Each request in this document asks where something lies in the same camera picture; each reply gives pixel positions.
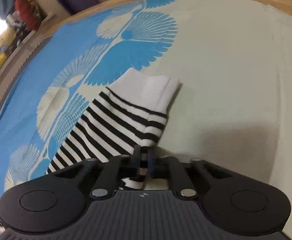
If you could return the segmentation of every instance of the yellow stuffed animal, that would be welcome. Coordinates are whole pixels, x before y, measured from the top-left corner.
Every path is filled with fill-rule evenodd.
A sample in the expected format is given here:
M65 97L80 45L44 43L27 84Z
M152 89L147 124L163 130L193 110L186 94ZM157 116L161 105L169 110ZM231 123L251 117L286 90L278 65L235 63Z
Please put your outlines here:
M11 51L9 49L10 45L16 38L16 33L13 28L8 27L1 35L0 35L0 69L8 59Z

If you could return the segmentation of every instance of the winnie the pooh plush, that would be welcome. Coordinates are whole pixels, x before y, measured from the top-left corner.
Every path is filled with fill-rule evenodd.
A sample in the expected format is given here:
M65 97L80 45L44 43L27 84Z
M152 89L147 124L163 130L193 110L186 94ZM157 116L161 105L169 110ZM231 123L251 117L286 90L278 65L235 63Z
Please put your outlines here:
M16 38L16 33L12 27L8 27L0 35L0 69L11 54L10 46Z

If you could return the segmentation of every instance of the red object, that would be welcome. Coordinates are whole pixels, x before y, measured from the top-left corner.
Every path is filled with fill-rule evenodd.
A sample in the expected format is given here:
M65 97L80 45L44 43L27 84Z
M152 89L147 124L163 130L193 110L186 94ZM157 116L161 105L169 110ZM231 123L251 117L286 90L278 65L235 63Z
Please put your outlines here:
M27 0L16 0L15 10L19 11L20 18L26 23L29 30L38 30L40 22L33 15L33 10Z

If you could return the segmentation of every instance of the silver screw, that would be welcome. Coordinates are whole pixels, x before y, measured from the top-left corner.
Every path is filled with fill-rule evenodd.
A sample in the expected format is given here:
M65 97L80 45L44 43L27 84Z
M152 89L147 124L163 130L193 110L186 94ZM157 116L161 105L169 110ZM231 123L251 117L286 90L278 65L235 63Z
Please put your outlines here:
M104 188L97 188L92 191L92 194L95 197L104 197L108 194L108 191Z
M196 195L196 191L194 191L193 189L191 188L185 188L181 191L181 195L183 197L193 197Z

